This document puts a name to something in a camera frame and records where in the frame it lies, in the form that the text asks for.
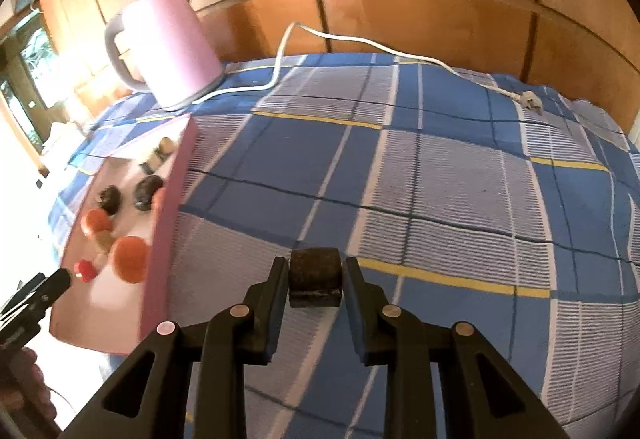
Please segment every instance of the white power cord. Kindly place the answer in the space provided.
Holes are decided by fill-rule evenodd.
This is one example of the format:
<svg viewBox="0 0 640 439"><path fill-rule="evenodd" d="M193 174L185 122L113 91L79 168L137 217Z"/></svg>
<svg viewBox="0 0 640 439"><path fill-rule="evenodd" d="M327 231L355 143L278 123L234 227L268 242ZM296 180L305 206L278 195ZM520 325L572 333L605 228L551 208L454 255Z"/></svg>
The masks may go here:
<svg viewBox="0 0 640 439"><path fill-rule="evenodd" d="M453 69L452 67L449 67L446 63L438 60L437 58L430 58L429 56L420 56L417 54L403 53L401 51L396 51L394 49L391 49L390 47L379 44L378 42L374 42L373 40L369 40L367 38L360 38L359 36L344 36L340 34L325 33L325 32L317 31L313 28L310 28L309 26L305 26L304 24L300 24L299 22L292 22L287 26L287 29L285 30L284 35L282 36L282 39L280 41L280 45L278 45L278 51L276 52L276 57L273 63L273 75L271 76L271 80L269 80L267 83L263 85L231 87L229 89L220 89L217 91L212 91L209 94L204 95L202 98L198 98L197 100L194 100L193 103L197 105L208 100L212 96L218 96L219 94L223 94L223 93L263 91L273 87L278 81L278 76L280 75L280 67L282 66L282 57L284 55L284 50L287 47L287 42L289 41L289 37L291 36L291 31L293 31L293 28L295 28L296 26L300 26L300 28L304 29L305 31L308 31L309 33L312 33L316 36L320 36L322 38L329 38L331 40L345 40L347 42L362 42L363 44L372 45L373 47L376 47L378 49L381 49L382 51L391 53L396 56L409 58L411 60L418 60L422 62L437 64L441 67L444 67L450 73L455 74L456 76L459 76L460 78L463 78L465 80L468 80L468 78L462 76L455 69ZM493 87L493 86L483 86L483 87L485 89L489 89L497 93L500 93L501 95L507 96L508 98L511 98L512 100L520 103L526 108L542 112L542 102L540 102L540 99L531 91L526 91L522 95L519 95L516 93L512 93L510 91L505 91L504 89L500 89L500 87Z"/></svg>

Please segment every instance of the blue checkered cloth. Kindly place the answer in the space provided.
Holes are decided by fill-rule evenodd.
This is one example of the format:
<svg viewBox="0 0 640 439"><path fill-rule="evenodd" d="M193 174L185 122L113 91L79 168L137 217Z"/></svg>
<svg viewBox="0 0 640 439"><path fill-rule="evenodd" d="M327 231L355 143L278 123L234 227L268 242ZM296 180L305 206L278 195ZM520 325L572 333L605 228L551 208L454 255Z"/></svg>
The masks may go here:
<svg viewBox="0 0 640 439"><path fill-rule="evenodd" d="M209 320L294 247L338 247L421 320L474 323L572 438L604 437L640 383L640 154L620 127L511 76L386 54L285 64L271 90L186 109L200 133L171 318ZM221 87L272 69L233 64ZM545 112L487 85L533 90ZM138 93L101 115L50 212L56 257L102 159L174 114ZM287 307L272 364L246 369L249 436L380 437L385 378L359 363L344 306Z"/></svg>

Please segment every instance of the kettle base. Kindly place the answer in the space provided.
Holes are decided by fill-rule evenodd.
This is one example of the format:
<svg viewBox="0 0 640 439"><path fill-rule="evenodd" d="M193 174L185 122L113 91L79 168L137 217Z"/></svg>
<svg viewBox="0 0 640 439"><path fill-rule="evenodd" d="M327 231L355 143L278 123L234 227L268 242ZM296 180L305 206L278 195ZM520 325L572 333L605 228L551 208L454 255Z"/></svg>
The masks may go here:
<svg viewBox="0 0 640 439"><path fill-rule="evenodd" d="M220 75L213 80L209 85L207 85L206 87L203 87L202 89L200 89L198 92L196 92L195 94L188 96L188 98L183 99L181 102L178 102L174 105L170 105L170 106L165 106L165 105L160 105L165 111L179 111L180 109L183 109L185 107L187 107L191 102L197 100L198 98L202 98L205 94L209 94L210 92L212 92L212 90L216 89L220 83L222 83L222 80L225 79L225 74L224 72L220 73Z"/></svg>

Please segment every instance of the pink tray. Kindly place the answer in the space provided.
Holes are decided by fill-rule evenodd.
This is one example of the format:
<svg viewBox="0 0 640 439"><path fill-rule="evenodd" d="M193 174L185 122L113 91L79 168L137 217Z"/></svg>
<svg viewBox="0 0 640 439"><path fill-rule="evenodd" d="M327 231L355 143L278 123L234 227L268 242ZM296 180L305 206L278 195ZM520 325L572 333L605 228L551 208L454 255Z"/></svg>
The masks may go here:
<svg viewBox="0 0 640 439"><path fill-rule="evenodd" d="M66 241L60 267L71 272L72 282L51 310L52 336L85 349L128 354L158 323L166 320L174 223L197 133L191 115L184 114L131 140L104 160ZM156 172L164 179L166 192L158 223L154 224L150 211L141 212L133 206L133 190L145 177L137 159L145 151L151 151L163 136L174 140L178 147ZM137 235L150 245L147 277L139 284L120 280L80 227L82 216L97 207L97 194L110 184L123 194L120 210L113 218L113 235ZM74 275L74 264L80 259L94 261L100 270L91 283L84 283Z"/></svg>

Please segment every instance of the screw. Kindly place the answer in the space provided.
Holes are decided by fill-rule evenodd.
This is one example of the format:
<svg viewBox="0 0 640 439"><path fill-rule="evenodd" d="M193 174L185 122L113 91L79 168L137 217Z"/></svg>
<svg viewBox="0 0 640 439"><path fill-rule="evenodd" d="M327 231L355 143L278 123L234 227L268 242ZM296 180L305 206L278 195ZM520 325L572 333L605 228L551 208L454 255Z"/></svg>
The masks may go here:
<svg viewBox="0 0 640 439"><path fill-rule="evenodd" d="M469 322L458 322L456 332L460 336L471 336L476 329Z"/></svg>
<svg viewBox="0 0 640 439"><path fill-rule="evenodd" d="M162 322L161 324L158 324L158 327L156 327L156 332L162 336L167 336L174 331L175 331L175 324L169 321Z"/></svg>
<svg viewBox="0 0 640 439"><path fill-rule="evenodd" d="M237 304L231 308L231 316L235 318L244 318L249 314L249 308L244 304Z"/></svg>
<svg viewBox="0 0 640 439"><path fill-rule="evenodd" d="M397 305L389 304L382 308L382 314L389 318L398 318L402 314L402 309Z"/></svg>

